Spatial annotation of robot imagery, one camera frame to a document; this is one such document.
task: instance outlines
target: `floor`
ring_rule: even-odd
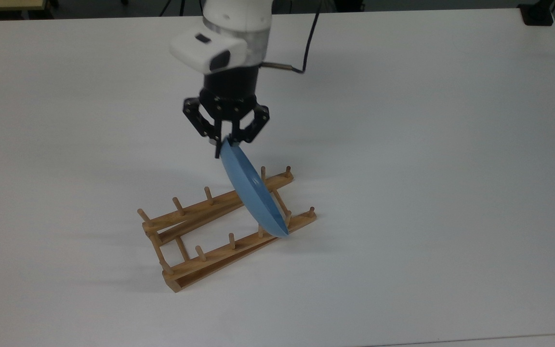
[[[108,18],[108,17],[156,17],[168,0],[59,0],[57,8],[51,7],[55,19],[64,18]],[[185,3],[183,15],[200,15],[201,0],[171,0],[164,16],[179,15],[181,2]],[[274,0],[274,13],[313,13],[319,0]],[[320,0],[330,3],[332,0]],[[515,8],[520,3],[534,0],[365,0],[365,11],[414,11],[441,9],[484,9]],[[40,13],[24,13],[24,18],[42,18]]]

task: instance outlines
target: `black cable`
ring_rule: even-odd
[[[304,66],[299,70],[292,65],[287,64],[280,64],[276,62],[262,62],[260,64],[261,67],[270,67],[270,68],[279,68],[280,70],[290,70],[297,73],[305,73],[305,68],[308,66],[308,53],[310,53],[310,44],[312,42],[312,37],[314,36],[314,29],[316,28],[316,24],[318,22],[318,16],[320,15],[322,3],[318,4],[317,13],[314,16],[314,22],[312,23],[312,28],[310,29],[310,35],[308,36],[308,43],[305,46],[305,54],[304,54]]]
[[[160,15],[159,15],[158,17],[161,17],[161,16],[166,12],[166,9],[168,9],[168,5],[170,5],[170,2],[171,2],[171,1],[172,1],[172,0],[168,0],[168,1],[166,2],[166,5],[165,5],[164,8],[162,9],[162,12],[160,12]]]

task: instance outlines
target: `blue dish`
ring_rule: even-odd
[[[269,234],[275,237],[287,237],[288,227],[278,207],[238,143],[231,144],[228,139],[224,139],[220,157],[226,175],[247,211],[250,211],[254,219]]]

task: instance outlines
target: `table surface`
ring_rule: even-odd
[[[40,10],[44,5],[46,0],[0,0],[0,11]]]
[[[275,16],[267,60],[298,65],[311,19]],[[261,71],[272,118],[244,145],[293,167],[282,198],[318,220],[174,294],[136,209],[232,189],[181,114],[202,76],[168,52],[198,20],[0,22],[0,347],[555,334],[555,26],[322,15],[306,74]],[[185,242],[255,225],[240,209]]]
[[[422,347],[555,347],[555,335],[432,342],[425,343]]]

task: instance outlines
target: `wooden peg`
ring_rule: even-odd
[[[228,242],[231,244],[231,250],[235,249],[235,234],[229,233],[228,234]]]
[[[185,246],[183,246],[183,240],[181,239],[181,237],[177,236],[174,238],[174,240],[177,242],[177,247],[179,247],[179,252],[181,252],[183,261],[189,261],[190,255],[187,254],[187,250],[185,250]]]
[[[154,224],[151,222],[151,220],[149,219],[145,211],[143,211],[143,209],[137,209],[136,211],[141,216],[141,218],[147,223],[147,226],[149,227],[154,226]]]
[[[177,197],[175,196],[174,198],[172,198],[172,201],[174,202],[174,205],[177,206],[177,211],[179,211],[179,215],[185,215],[185,211],[183,211],[183,206],[181,206],[179,199],[177,199]]]
[[[196,253],[198,253],[200,261],[207,261],[207,257],[205,257],[205,253],[202,251],[200,246],[196,246]]]
[[[291,211],[286,211],[286,220],[284,220],[284,223],[286,223],[287,227],[291,223],[291,216],[292,216],[292,212]]]
[[[205,187],[205,195],[207,195],[207,201],[209,202],[209,205],[213,205],[213,196],[211,196],[211,191],[209,190],[209,187]]]
[[[275,196],[276,200],[278,201],[278,204],[279,204],[280,208],[282,209],[282,212],[286,213],[286,211],[288,211],[288,209],[286,208],[286,204],[284,204],[284,200],[282,200],[282,196],[280,196],[280,194],[278,193],[278,190],[273,189],[271,191],[271,193],[273,193],[273,196]]]
[[[156,250],[156,254],[158,255],[158,261],[160,262],[160,265],[162,266],[164,272],[166,272],[169,275],[174,275],[174,271],[172,270],[172,268],[170,267],[170,265],[168,265],[168,263],[164,260],[164,255],[161,252],[160,249],[160,237],[158,236],[157,233],[152,234],[149,239],[151,240],[151,243],[154,246],[154,250]]]

